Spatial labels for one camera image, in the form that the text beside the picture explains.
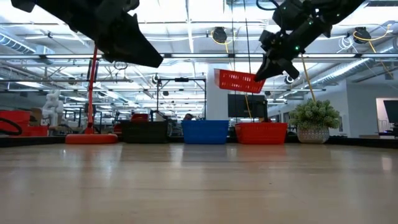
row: potted plant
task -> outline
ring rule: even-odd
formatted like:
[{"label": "potted plant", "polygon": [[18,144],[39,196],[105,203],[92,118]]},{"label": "potted plant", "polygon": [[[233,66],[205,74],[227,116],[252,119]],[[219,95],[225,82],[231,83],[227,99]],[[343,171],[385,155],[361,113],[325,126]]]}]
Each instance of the potted plant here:
[{"label": "potted plant", "polygon": [[290,112],[290,123],[296,125],[300,142],[323,144],[329,139],[329,128],[338,128],[339,115],[328,100],[308,100]]}]

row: person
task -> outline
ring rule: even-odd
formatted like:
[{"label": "person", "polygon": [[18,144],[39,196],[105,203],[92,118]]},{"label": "person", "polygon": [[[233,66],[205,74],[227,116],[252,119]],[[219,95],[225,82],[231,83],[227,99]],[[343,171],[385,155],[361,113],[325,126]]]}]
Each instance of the person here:
[{"label": "person", "polygon": [[186,115],[185,115],[185,117],[184,117],[184,121],[191,121],[192,120],[192,118],[193,118],[193,115],[192,114],[190,114],[190,113],[187,113]]}]

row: red base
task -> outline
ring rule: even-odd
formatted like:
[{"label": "red base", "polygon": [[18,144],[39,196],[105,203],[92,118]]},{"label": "red base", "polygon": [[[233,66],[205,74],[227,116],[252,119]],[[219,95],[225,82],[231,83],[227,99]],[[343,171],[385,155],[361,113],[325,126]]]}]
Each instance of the red base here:
[{"label": "red base", "polygon": [[118,136],[115,134],[68,134],[67,144],[115,144]]}]

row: black basket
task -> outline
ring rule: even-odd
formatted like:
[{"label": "black basket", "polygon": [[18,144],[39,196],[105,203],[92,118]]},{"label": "black basket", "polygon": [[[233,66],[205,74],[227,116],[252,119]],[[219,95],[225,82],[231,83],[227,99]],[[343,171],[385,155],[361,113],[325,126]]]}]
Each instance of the black basket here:
[{"label": "black basket", "polygon": [[167,121],[121,123],[123,141],[126,143],[167,143]]}]

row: wooden floor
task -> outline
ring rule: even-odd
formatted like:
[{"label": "wooden floor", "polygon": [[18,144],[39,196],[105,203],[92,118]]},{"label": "wooden floor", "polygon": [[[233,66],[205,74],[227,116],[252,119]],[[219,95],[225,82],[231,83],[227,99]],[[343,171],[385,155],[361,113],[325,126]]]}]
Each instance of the wooden floor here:
[{"label": "wooden floor", "polygon": [[398,223],[398,151],[349,146],[0,149],[0,223]]}]

